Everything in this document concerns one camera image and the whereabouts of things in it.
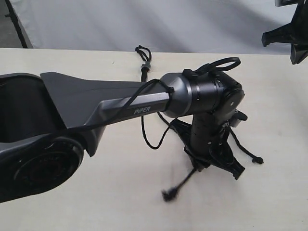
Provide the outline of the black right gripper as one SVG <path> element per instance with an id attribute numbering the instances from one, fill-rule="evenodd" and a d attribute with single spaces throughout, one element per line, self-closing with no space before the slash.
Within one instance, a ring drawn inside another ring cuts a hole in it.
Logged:
<path id="1" fill-rule="evenodd" d="M 290 60 L 299 64 L 308 57 L 308 2 L 306 0 L 276 0 L 276 7 L 296 4 L 290 23 L 272 31 L 264 32 L 261 38 L 264 47 L 272 43 L 291 45 Z"/>

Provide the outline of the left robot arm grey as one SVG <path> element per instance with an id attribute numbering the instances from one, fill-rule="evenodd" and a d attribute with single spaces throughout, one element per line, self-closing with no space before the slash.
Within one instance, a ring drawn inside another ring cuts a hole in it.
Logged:
<path id="1" fill-rule="evenodd" d="M 148 82 L 85 80 L 56 72 L 0 77 L 0 200 L 52 190 L 95 155 L 108 125 L 161 112 L 194 170 L 211 165 L 239 178 L 227 142 L 247 119 L 240 83 L 219 69 L 184 70 Z"/>

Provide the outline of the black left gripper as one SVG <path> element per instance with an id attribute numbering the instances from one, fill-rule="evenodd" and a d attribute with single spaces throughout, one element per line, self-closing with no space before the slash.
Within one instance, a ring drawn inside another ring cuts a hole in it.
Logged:
<path id="1" fill-rule="evenodd" d="M 171 129 L 184 144 L 184 152 L 192 166 L 202 171 L 210 165 L 221 168 L 237 180 L 245 168 L 236 160 L 229 146 L 229 127 L 217 124 L 213 115 L 194 114 L 192 123 L 179 119 L 171 122 Z"/>

